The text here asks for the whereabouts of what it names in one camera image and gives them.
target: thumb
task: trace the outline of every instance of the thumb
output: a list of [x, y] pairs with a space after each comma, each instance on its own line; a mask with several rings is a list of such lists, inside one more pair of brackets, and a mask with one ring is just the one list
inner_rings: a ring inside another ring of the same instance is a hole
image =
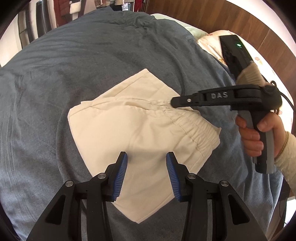
[[281, 118], [274, 112], [268, 113], [257, 125], [257, 128], [261, 132], [267, 132], [271, 129], [277, 131], [284, 128]]

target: beige sweater sleeve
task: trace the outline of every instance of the beige sweater sleeve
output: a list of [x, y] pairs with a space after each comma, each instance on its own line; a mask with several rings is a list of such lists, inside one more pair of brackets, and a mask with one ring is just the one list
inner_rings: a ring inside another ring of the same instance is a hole
[[286, 138], [287, 144], [275, 160], [275, 165], [284, 175], [293, 193], [296, 194], [296, 137], [286, 132]]

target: finger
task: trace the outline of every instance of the finger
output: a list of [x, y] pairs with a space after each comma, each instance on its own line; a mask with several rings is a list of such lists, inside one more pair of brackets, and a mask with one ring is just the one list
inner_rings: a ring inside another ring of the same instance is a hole
[[248, 156], [251, 156], [251, 157], [261, 156], [262, 154], [261, 151], [254, 151], [254, 150], [248, 150], [248, 149], [245, 149], [244, 151]]
[[257, 128], [261, 132], [267, 132], [271, 129], [274, 130], [283, 130], [283, 122], [281, 121], [281, 118], [275, 114], [274, 112], [269, 112], [257, 125]]
[[242, 138], [245, 140], [250, 140], [250, 141], [259, 141], [260, 140], [259, 132], [254, 129], [239, 128], [239, 133], [241, 134]]
[[240, 117], [239, 115], [235, 119], [235, 124], [240, 128], [246, 128], [247, 122], [244, 118]]
[[253, 151], [262, 151], [264, 148], [262, 141], [249, 141], [242, 139], [242, 142], [246, 149], [253, 150]]

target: gray blanket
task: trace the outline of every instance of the gray blanket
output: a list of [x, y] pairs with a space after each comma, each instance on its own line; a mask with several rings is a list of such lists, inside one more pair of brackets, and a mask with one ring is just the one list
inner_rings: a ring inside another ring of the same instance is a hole
[[[109, 7], [50, 31], [0, 69], [0, 202], [22, 240], [65, 181], [91, 178], [69, 129], [69, 109], [144, 68], [179, 94], [234, 84], [177, 23]], [[255, 172], [234, 124], [236, 112], [198, 109], [222, 127], [221, 144], [199, 176], [228, 180], [266, 231], [282, 175]], [[140, 224], [111, 203], [107, 208], [114, 241], [181, 240], [186, 203], [174, 199]], [[85, 209], [83, 220], [86, 240]]]

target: red garment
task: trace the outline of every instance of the red garment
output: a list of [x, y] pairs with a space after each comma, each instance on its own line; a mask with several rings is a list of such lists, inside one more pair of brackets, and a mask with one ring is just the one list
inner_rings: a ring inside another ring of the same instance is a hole
[[138, 12], [140, 11], [141, 7], [142, 7], [142, 0], [135, 0], [133, 11]]

